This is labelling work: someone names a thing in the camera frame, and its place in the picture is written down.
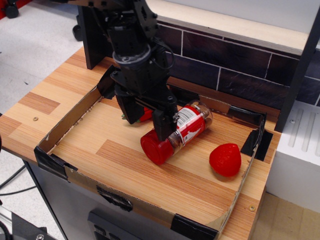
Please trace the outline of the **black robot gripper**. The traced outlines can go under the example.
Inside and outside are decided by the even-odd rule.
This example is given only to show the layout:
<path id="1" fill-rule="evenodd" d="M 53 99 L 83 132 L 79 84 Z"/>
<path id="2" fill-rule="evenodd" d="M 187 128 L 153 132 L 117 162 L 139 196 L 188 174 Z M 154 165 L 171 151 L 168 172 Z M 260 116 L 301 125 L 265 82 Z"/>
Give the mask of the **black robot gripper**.
<path id="1" fill-rule="evenodd" d="M 134 55 L 112 54 L 120 70 L 111 78 L 114 92 L 125 119 L 132 125 L 144 114 L 144 107 L 154 110 L 152 120 L 159 141 L 177 130 L 177 98 L 167 88 L 169 69 L 175 63 L 173 51 L 165 44 L 147 45 Z"/>

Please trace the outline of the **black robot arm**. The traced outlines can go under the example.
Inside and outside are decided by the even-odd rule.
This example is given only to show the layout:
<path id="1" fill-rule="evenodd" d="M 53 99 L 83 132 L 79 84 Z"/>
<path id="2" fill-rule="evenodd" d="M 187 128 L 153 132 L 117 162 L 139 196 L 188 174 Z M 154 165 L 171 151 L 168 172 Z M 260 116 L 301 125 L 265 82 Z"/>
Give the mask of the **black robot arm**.
<path id="1" fill-rule="evenodd" d="M 67 4 L 91 12 L 91 21 L 111 43 L 118 67 L 109 70 L 114 94 L 126 118 L 133 124 L 152 110 L 155 132 L 164 141 L 177 129 L 177 98 L 167 87 L 171 49 L 156 36 L 157 14 L 144 0 L 69 0 Z"/>

